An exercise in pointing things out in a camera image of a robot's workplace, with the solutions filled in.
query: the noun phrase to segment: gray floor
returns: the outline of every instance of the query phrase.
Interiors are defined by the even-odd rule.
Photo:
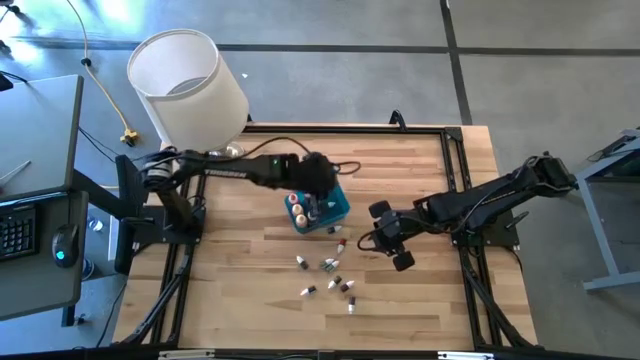
[[[28,19],[5,16],[0,38],[12,48],[0,69],[29,79],[84,75],[81,32],[63,1],[23,0]],[[157,149],[144,109],[126,79],[123,49],[158,31],[189,27],[219,43],[446,46],[438,0],[75,0],[87,24],[98,76],[143,143],[121,145],[116,114],[87,77],[82,126],[116,151],[139,156]],[[640,5],[633,0],[450,0],[459,46],[638,49]],[[384,123],[399,108],[412,124],[460,124],[449,56],[225,52],[256,121]],[[638,57],[461,56],[474,124],[488,125],[502,172],[549,150],[572,171],[628,127],[640,113]],[[76,167],[115,183],[110,162],[84,139]],[[588,295],[582,281],[605,275],[578,194],[534,199],[518,210],[521,257],[539,341],[549,349],[638,357],[640,285]],[[87,239],[105,274],[104,234]],[[640,267],[640,246],[612,244],[621,269]],[[0,353],[94,346],[123,281],[85,283],[79,312],[90,323],[58,328],[60,311],[0,322]],[[38,334],[19,341],[27,327]]]

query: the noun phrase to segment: wooden tabletop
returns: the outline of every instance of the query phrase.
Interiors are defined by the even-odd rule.
[[[473,184],[497,177],[488,129],[463,127],[463,135]],[[250,149],[273,136],[243,134],[239,142]],[[351,204],[344,228],[333,235],[300,235],[284,208],[287,191],[209,178],[205,234],[194,258],[180,347],[472,349],[460,262],[447,235],[422,234],[407,241],[416,265],[404,272],[396,272],[390,258],[356,248],[360,235],[372,229],[372,203],[388,200],[393,208],[408,209],[414,199],[447,190],[439,138],[291,136],[333,162],[362,162],[356,174],[339,177]],[[281,141],[263,152],[301,150]],[[327,290],[333,275],[317,268],[320,260],[335,256],[340,238],[348,240],[347,248],[333,275],[355,280],[346,294]],[[114,341],[130,334],[157,298],[166,252],[166,245],[153,245],[134,259]],[[306,258],[309,271],[298,268],[296,255]],[[487,259],[496,301],[523,336],[535,342],[518,263],[501,248],[488,248]],[[311,285],[318,292],[301,297],[300,291]],[[356,297],[353,315],[347,312],[348,296]],[[165,334],[173,314],[169,308]],[[483,307],[479,313],[489,338]]]

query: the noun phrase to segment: desk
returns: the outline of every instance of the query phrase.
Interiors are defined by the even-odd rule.
[[[472,182],[498,176],[489,131],[462,127]],[[291,227],[283,205],[287,191],[250,182],[210,178],[207,222],[196,249],[179,346],[264,349],[427,350],[472,349],[458,253],[445,235],[423,234],[406,245],[416,259],[398,273],[391,259],[356,248],[372,229],[368,207],[386,199],[394,208],[447,190],[440,140],[433,135],[288,134],[332,161],[358,160],[362,169],[340,176],[351,212],[334,235],[307,236]],[[250,149],[274,134],[242,134]],[[264,152],[297,152],[272,143]],[[346,295],[357,298],[347,314],[346,296],[326,290],[332,277],[316,264],[333,257],[337,241],[347,248],[335,274],[356,281]],[[167,246],[151,245],[131,268],[114,341],[131,333],[158,296]],[[311,271],[301,271],[295,256]],[[487,248],[496,301],[523,336],[535,342],[522,275],[512,254]],[[300,297],[312,284],[318,292]],[[479,310],[483,333],[486,313]],[[165,318],[165,333],[171,316]]]

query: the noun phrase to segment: keyboard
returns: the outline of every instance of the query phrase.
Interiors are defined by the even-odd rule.
[[[0,261],[38,253],[35,225],[34,205],[0,209]]]

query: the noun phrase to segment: gray metal frame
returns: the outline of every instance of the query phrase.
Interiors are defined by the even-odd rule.
[[[580,193],[582,194],[582,199],[584,200],[587,213],[589,214],[589,219],[591,220],[591,226],[593,227],[593,231],[598,239],[598,246],[600,247],[604,263],[607,266],[607,271],[609,272],[608,276],[585,282],[583,286],[587,291],[640,283],[640,271],[620,273],[616,260],[611,253],[611,248],[609,247],[604,227],[602,226],[603,219],[598,214],[595,202],[591,196],[589,184],[589,178],[597,176],[597,173],[631,155],[632,152],[630,152],[630,150],[640,150],[640,138],[625,144],[620,149],[614,151],[610,156],[597,161],[595,164],[576,174],[578,185],[580,186]]]

